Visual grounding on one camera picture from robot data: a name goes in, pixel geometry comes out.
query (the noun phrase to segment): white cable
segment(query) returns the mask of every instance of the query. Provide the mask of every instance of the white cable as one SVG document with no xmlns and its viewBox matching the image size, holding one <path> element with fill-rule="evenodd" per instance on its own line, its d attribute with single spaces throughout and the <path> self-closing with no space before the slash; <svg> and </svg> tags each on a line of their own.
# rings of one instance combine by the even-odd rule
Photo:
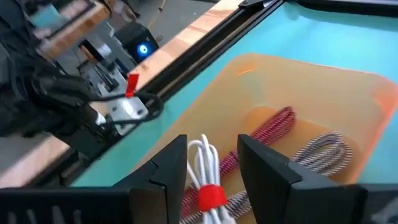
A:
<svg viewBox="0 0 398 224">
<path fill-rule="evenodd" d="M 202 134 L 200 140 L 192 140 L 188 143 L 188 150 L 196 146 L 198 152 L 195 155 L 195 171 L 187 161 L 188 173 L 196 189 L 204 185 L 221 185 L 220 165 L 216 147 L 209 144 L 207 137 Z M 225 206 L 212 208 L 210 212 L 203 212 L 203 224 L 236 224 Z"/>
</svg>

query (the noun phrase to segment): white and gray braided cable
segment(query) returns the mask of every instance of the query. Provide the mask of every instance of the white and gray braided cable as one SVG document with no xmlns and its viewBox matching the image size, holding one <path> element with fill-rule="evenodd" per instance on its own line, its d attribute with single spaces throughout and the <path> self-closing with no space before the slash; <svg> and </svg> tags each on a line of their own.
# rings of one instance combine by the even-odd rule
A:
<svg viewBox="0 0 398 224">
<path fill-rule="evenodd" d="M 239 218 L 251 210 L 249 197 L 246 191 L 236 193 L 228 198 L 228 204 L 225 206 L 229 214 L 233 218 Z M 203 217 L 202 212 L 189 215 L 180 220 L 180 224 L 196 224 L 201 223 Z"/>
<path fill-rule="evenodd" d="M 293 161 L 321 175 L 333 175 L 344 169 L 353 158 L 352 149 L 344 142 L 343 135 L 333 131 L 322 134 L 304 145 L 292 158 Z M 246 191 L 228 198 L 226 209 L 234 218 L 239 218 L 251 210 Z M 201 212 L 180 220 L 180 224 L 201 223 Z"/>
</svg>

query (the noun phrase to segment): teal table surface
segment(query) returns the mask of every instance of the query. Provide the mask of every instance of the teal table surface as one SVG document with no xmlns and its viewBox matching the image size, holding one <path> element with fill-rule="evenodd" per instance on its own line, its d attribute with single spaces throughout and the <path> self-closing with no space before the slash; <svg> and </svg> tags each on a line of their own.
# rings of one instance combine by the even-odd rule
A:
<svg viewBox="0 0 398 224">
<path fill-rule="evenodd" d="M 74 186 L 110 186 L 128 175 L 206 86 L 234 57 L 256 52 L 378 73 L 398 82 L 398 19 L 306 9 L 284 3 L 96 161 Z M 359 182 L 398 182 L 398 115 L 394 115 Z"/>
</svg>

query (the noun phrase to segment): red cable tie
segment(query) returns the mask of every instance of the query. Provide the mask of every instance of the red cable tie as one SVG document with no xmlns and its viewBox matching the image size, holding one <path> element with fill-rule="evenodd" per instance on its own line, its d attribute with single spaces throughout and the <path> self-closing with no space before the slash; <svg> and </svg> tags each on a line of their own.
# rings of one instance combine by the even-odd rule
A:
<svg viewBox="0 0 398 224">
<path fill-rule="evenodd" d="M 198 209 L 201 212 L 208 212 L 212 208 L 218 208 L 228 203 L 224 189 L 219 185 L 204 185 L 198 192 Z"/>
<path fill-rule="evenodd" d="M 138 73 L 130 73 L 127 78 L 126 98 L 134 96 L 138 84 Z"/>
</svg>

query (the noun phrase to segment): black cable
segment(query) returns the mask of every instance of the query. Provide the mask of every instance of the black cable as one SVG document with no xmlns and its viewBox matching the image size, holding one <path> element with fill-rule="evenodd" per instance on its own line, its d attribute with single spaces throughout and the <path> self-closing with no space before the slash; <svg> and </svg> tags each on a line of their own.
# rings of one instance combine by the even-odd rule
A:
<svg viewBox="0 0 398 224">
<path fill-rule="evenodd" d="M 157 111 L 152 112 L 151 114 L 148 114 L 145 118 L 110 121 L 110 122 L 107 122 L 107 123 L 100 124 L 99 126 L 139 124 L 139 123 L 142 123 L 142 122 L 152 121 L 152 120 L 154 120 L 154 119 L 156 119 L 156 118 L 158 118 L 160 116 L 160 114 L 162 113 L 162 111 L 164 109 L 164 103 L 156 94 L 137 92 L 137 93 L 134 94 L 134 96 L 136 96 L 138 98 L 143 98 L 143 99 L 146 99 L 146 100 L 153 100 L 154 103 L 157 103 L 159 105 L 159 109 Z M 93 101 L 98 101 L 98 102 L 107 102 L 107 101 L 117 100 L 117 99 L 124 98 L 124 97 L 126 97 L 125 94 L 117 94 L 117 95 L 113 95 L 113 96 L 107 96 L 107 97 L 104 97 L 104 98 L 95 98 L 95 99 L 92 99 L 92 100 Z"/>
</svg>

